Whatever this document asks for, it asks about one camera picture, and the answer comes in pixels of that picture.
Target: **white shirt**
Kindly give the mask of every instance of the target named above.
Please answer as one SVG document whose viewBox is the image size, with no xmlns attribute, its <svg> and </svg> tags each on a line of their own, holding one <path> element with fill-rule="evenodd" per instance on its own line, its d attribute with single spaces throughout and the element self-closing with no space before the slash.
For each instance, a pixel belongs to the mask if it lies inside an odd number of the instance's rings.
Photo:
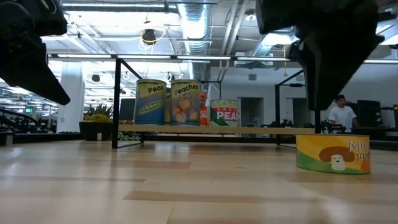
<svg viewBox="0 0 398 224">
<path fill-rule="evenodd" d="M 351 132 L 354 118 L 356 118 L 356 115 L 353 109 L 351 109 L 349 106 L 344 106 L 344 108 L 336 106 L 331 109 L 329 115 L 329 120 L 336 121 L 336 124 L 341 124 L 346 127 L 345 132 L 347 133 Z"/>
</svg>

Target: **mushroom cartoon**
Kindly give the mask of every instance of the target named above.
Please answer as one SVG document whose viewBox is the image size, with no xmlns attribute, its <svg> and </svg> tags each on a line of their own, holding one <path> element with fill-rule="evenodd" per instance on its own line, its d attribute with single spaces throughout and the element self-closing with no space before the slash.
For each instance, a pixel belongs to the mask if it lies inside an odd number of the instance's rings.
<svg viewBox="0 0 398 224">
<path fill-rule="evenodd" d="M 334 170 L 345 170 L 344 161 L 353 162 L 355 155 L 347 147 L 336 146 L 322 149 L 319 158 L 323 162 L 331 162 L 331 168 Z"/>
</svg>

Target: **peaches can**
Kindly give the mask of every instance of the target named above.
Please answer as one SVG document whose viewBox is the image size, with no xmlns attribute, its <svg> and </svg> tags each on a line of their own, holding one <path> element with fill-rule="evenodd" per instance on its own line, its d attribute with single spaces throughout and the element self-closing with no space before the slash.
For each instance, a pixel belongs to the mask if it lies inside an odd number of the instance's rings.
<svg viewBox="0 0 398 224">
<path fill-rule="evenodd" d="M 173 80 L 171 84 L 170 124 L 172 126 L 199 126 L 200 82 L 197 80 Z"/>
</svg>

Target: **man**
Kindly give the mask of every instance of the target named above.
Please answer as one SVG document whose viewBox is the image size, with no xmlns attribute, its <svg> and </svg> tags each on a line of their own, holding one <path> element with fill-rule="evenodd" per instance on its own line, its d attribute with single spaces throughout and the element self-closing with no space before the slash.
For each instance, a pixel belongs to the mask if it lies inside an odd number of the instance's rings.
<svg viewBox="0 0 398 224">
<path fill-rule="evenodd" d="M 356 120 L 356 115 L 349 106 L 346 106 L 346 98 L 344 95 L 338 95 L 336 97 L 335 103 L 336 107 L 331 109 L 329 120 L 332 124 L 341 124 L 346 127 L 346 133 L 351 133 L 351 128 L 353 124 L 355 127 L 359 127 Z"/>
</svg>

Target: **can label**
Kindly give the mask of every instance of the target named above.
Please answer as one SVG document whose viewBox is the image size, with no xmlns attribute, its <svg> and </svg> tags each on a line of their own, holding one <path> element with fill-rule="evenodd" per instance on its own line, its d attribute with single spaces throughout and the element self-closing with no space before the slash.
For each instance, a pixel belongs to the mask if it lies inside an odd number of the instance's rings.
<svg viewBox="0 0 398 224">
<path fill-rule="evenodd" d="M 165 108 L 164 108 L 164 122 L 166 125 L 170 125 L 170 114 L 172 109 L 172 94 L 171 92 L 166 91 L 166 101 L 165 101 Z"/>
<path fill-rule="evenodd" d="M 158 80 L 137 82 L 136 124 L 165 123 L 166 83 Z"/>
<path fill-rule="evenodd" d="M 339 174 L 371 171 L 368 136 L 297 135 L 297 166 Z"/>
<path fill-rule="evenodd" d="M 238 102 L 236 100 L 210 101 L 210 126 L 238 126 Z"/>
<path fill-rule="evenodd" d="M 200 125 L 200 83 L 192 80 L 172 82 L 171 125 Z"/>
</svg>

